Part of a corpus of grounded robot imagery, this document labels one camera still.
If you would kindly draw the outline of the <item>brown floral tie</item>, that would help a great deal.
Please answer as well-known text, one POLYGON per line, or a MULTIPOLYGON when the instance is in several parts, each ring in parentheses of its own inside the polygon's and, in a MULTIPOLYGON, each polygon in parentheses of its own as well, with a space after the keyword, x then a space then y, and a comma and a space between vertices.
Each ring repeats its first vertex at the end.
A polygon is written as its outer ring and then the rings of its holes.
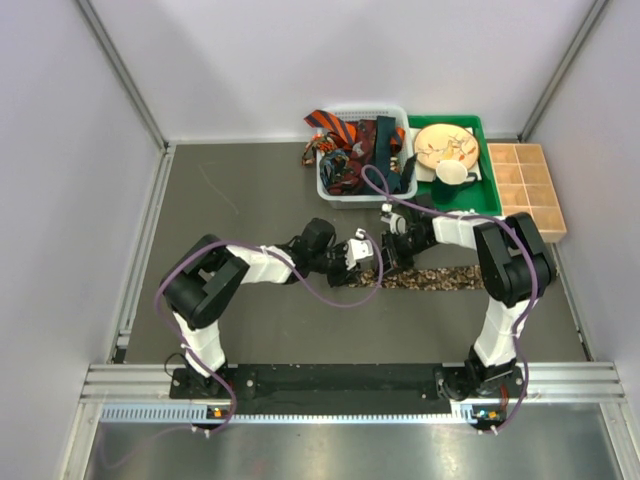
POLYGON ((483 290, 484 282, 478 265, 407 269, 388 273, 382 278, 382 288, 415 291, 483 290))

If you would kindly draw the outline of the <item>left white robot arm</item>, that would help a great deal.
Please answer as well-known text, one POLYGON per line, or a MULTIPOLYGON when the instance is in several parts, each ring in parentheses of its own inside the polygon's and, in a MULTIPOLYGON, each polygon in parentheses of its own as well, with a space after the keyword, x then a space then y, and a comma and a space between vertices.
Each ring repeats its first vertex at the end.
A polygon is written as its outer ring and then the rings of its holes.
POLYGON ((291 240, 275 245, 250 246, 202 237, 165 274, 154 306, 165 302, 184 350, 184 375, 205 396, 229 389, 222 368, 226 355, 219 319, 237 290, 244 285, 305 284, 311 273, 323 275, 331 287, 354 282, 362 264, 382 265, 379 246, 363 229, 338 242, 334 226, 314 218, 291 240))

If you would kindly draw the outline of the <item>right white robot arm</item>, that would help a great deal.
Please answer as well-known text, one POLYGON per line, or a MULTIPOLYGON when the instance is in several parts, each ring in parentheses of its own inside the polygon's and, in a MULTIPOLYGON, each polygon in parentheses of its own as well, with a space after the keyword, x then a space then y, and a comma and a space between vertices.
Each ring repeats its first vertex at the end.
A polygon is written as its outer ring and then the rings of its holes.
POLYGON ((533 218, 522 212, 490 217, 453 211, 407 220, 386 203, 381 220, 389 227, 382 235, 385 275, 412 267, 415 256, 440 244, 476 252, 489 294, 484 323, 464 367, 445 369, 440 386, 453 400, 492 394, 514 373, 524 323, 557 272, 533 218))

